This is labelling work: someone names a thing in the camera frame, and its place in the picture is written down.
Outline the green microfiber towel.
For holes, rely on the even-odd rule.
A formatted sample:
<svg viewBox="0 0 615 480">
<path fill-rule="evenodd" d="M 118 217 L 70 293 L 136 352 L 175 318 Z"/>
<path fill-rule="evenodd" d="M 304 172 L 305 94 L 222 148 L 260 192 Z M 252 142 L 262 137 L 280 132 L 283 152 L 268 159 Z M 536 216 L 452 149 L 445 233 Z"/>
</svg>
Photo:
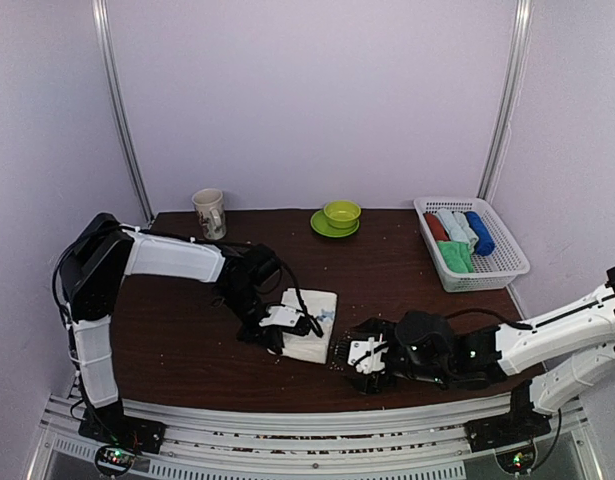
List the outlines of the green microfiber towel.
<svg viewBox="0 0 615 480">
<path fill-rule="evenodd" d="M 450 271 L 457 274 L 475 272 L 468 244 L 456 241 L 437 241 L 436 245 Z"/>
</svg>

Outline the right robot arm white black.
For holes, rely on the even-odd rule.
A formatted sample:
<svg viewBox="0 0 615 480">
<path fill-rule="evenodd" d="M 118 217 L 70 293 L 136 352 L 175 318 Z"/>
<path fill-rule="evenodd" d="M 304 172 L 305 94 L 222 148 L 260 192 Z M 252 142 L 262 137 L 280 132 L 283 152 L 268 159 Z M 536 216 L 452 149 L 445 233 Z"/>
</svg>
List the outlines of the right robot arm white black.
<svg viewBox="0 0 615 480">
<path fill-rule="evenodd" d="M 522 440 L 571 398 L 615 372 L 615 267 L 592 293 L 525 321 L 501 320 L 467 334 L 449 316 L 409 311 L 400 321 L 370 318 L 338 340 L 335 358 L 352 385 L 378 393 L 397 378 L 442 390 L 483 390 L 548 359 L 556 368 L 516 387 L 500 419 L 506 440 Z"/>
</svg>

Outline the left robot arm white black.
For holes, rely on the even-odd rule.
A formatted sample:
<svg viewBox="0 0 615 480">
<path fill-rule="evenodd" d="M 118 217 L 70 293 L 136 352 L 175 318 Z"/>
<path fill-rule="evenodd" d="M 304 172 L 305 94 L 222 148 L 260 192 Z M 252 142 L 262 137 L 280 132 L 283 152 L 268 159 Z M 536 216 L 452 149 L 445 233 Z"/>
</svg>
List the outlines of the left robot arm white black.
<svg viewBox="0 0 615 480">
<path fill-rule="evenodd" d="M 240 320 L 238 338 L 279 354 L 284 347 L 259 287 L 282 268 L 270 248 L 154 232 L 97 214 L 62 253 L 53 294 L 70 340 L 93 429 L 110 444 L 124 442 L 131 424 L 114 376 L 110 325 L 126 278 L 151 275 L 211 284 Z"/>
</svg>

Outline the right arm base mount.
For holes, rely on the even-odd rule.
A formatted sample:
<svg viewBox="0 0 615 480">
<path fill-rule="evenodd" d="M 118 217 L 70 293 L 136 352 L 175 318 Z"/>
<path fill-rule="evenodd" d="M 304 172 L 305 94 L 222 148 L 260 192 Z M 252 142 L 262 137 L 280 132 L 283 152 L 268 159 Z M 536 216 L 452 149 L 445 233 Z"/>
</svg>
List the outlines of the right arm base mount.
<svg viewBox="0 0 615 480">
<path fill-rule="evenodd" d="M 512 420 L 507 415 L 472 420 L 464 425 L 473 453 L 532 440 L 551 432 L 550 419 L 538 415 Z"/>
</svg>

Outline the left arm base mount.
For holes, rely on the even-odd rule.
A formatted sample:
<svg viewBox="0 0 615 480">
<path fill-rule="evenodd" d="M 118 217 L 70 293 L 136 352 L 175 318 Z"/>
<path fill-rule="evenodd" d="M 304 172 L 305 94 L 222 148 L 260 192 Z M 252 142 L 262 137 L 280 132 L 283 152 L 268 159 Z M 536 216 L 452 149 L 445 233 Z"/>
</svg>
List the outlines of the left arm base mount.
<svg viewBox="0 0 615 480">
<path fill-rule="evenodd" d="M 78 434 L 82 437 L 150 454 L 160 452 L 165 431 L 166 425 L 161 422 L 135 417 L 127 417 L 120 425 L 111 428 L 95 420 L 84 419 L 78 428 Z"/>
</svg>

